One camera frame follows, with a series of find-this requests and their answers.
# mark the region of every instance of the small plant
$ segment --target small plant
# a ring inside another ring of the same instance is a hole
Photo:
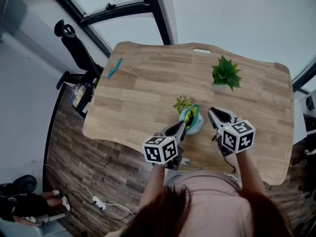
[[[184,98],[183,96],[177,97],[177,103],[173,106],[178,112],[178,115],[182,113],[182,111],[193,104],[193,101],[188,97]]]
[[[214,85],[227,84],[232,90],[233,87],[240,88],[239,81],[242,79],[237,75],[240,69],[236,69],[238,64],[232,64],[232,60],[228,61],[222,55],[218,59],[218,66],[212,66]]]

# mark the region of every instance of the office chair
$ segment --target office chair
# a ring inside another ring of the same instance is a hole
[[[73,27],[69,24],[65,25],[63,19],[57,22],[54,32],[56,36],[61,37],[62,43],[72,55],[77,66],[87,71],[84,75],[70,74],[69,71],[66,71],[58,81],[56,88],[59,89],[63,82],[92,84],[95,78],[101,76],[103,68],[93,61],[84,44],[76,36]]]

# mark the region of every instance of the person's hair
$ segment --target person's hair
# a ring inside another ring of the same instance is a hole
[[[250,204],[254,237],[293,236],[289,222],[269,198],[247,190],[238,193]],[[151,203],[141,208],[121,237],[178,237],[190,213],[191,201],[187,188],[165,187]],[[240,235],[246,235],[245,232],[240,230]]]

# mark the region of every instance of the power strip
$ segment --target power strip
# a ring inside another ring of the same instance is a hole
[[[95,204],[97,207],[99,207],[100,210],[104,211],[104,210],[107,208],[106,204],[104,204],[104,203],[100,200],[100,198],[98,198],[97,196],[94,196],[94,197],[92,198],[92,200],[93,200],[93,204]]]

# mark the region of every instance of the chair backrest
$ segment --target chair backrest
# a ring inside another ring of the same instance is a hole
[[[61,41],[68,49],[77,66],[83,70],[94,71],[95,63],[81,40],[75,34],[71,25],[65,25],[64,20],[55,25],[55,35],[62,37]]]

